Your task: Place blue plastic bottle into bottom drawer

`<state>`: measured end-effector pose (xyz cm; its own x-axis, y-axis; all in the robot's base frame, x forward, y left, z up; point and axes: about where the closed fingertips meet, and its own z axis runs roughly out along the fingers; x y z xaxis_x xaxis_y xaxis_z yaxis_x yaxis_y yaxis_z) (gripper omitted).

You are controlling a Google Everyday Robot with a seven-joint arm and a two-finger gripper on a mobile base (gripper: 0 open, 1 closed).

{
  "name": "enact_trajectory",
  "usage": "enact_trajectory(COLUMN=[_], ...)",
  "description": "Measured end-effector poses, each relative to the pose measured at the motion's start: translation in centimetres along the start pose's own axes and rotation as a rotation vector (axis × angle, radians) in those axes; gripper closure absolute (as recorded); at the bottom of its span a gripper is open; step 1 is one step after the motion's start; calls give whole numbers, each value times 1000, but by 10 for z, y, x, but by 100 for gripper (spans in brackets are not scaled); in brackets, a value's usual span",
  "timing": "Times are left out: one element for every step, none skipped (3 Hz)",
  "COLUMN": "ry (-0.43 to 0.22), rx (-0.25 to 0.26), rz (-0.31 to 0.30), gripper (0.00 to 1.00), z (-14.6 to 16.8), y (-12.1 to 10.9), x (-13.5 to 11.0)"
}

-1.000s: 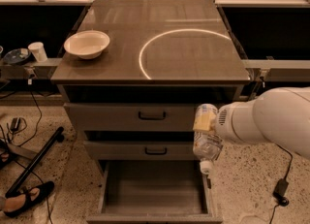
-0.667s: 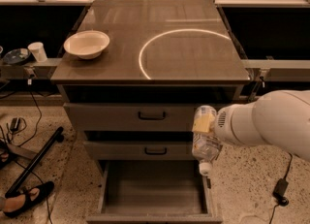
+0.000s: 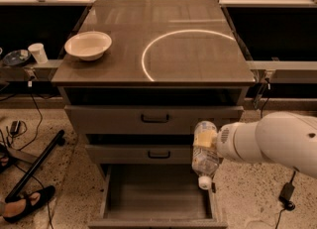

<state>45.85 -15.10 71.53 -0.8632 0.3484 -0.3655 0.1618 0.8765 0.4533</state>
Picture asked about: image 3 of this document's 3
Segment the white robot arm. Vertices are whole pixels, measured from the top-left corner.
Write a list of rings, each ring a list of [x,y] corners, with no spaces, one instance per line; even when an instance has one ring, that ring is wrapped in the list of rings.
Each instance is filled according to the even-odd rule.
[[[194,131],[194,156],[210,151],[216,161],[204,174],[213,174],[219,157],[240,163],[275,163],[317,177],[317,118],[274,112],[258,122],[232,123],[220,130],[209,121]]]

